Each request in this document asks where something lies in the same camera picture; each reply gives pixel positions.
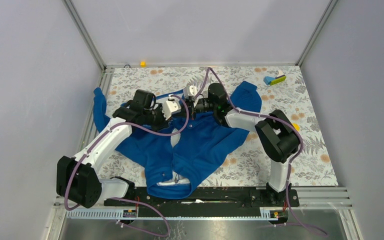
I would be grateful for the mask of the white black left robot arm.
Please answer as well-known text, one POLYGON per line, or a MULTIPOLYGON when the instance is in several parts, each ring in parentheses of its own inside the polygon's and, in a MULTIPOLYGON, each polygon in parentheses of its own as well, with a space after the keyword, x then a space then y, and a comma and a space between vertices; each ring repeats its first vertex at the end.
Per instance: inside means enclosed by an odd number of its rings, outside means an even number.
POLYGON ((116 198, 122 205, 128 206, 135 200, 135 192, 121 178, 99 178, 97 173, 113 151, 137 163, 143 164, 141 154, 148 153, 149 147, 140 150, 135 142, 145 144, 143 137, 151 135, 170 139, 182 132, 182 128, 173 131, 171 120, 165 116, 168 106, 180 108, 182 101, 176 92, 169 99, 153 109, 146 104, 139 111, 120 107, 121 117, 106 116, 107 102, 102 89, 94 91, 93 118, 98 136, 73 157, 63 156, 57 163, 56 192, 64 197, 64 207, 72 211, 79 206, 90 208, 100 199, 116 198))

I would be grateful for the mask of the blue zip jacket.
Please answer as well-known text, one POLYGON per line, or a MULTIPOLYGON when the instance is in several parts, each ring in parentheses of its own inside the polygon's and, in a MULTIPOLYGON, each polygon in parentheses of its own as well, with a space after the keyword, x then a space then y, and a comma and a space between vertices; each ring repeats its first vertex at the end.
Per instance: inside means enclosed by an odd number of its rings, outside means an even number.
POLYGON ((184 118, 175 118, 158 136, 135 129, 115 151, 144 168, 148 194, 170 200, 184 199, 215 172, 226 157, 243 145, 249 131, 216 123, 212 112, 197 114, 194 120, 174 136, 184 118))

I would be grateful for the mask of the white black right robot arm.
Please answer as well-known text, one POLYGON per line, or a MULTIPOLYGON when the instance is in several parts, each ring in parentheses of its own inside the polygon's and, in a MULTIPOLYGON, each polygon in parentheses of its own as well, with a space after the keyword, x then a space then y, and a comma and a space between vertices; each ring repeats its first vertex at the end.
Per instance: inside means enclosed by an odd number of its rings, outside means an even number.
POLYGON ((183 89, 186 107, 178 116, 184 117, 189 113, 190 118, 196 119, 211 113, 211 124, 223 130, 256 133, 265 154, 271 159, 267 201, 273 206, 281 205, 287 199, 291 161, 303 148, 298 131, 281 110, 264 115, 239 108, 221 83, 210 84, 207 97, 199 98, 199 92, 193 85, 183 89))

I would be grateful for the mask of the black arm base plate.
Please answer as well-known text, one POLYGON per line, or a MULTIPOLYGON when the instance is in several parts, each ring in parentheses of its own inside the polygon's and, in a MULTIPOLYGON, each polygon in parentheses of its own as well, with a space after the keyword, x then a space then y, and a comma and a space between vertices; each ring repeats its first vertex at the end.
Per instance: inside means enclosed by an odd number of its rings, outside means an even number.
POLYGON ((159 210, 162 214, 192 216, 229 216, 234 213, 247 213, 248 209, 263 208, 283 211, 286 207, 285 193, 272 193, 265 187, 198 187, 190 196, 183 199, 165 199, 147 193, 145 187, 135 187, 125 196, 128 202, 107 199, 105 207, 125 207, 150 209, 136 206, 133 200, 159 210))

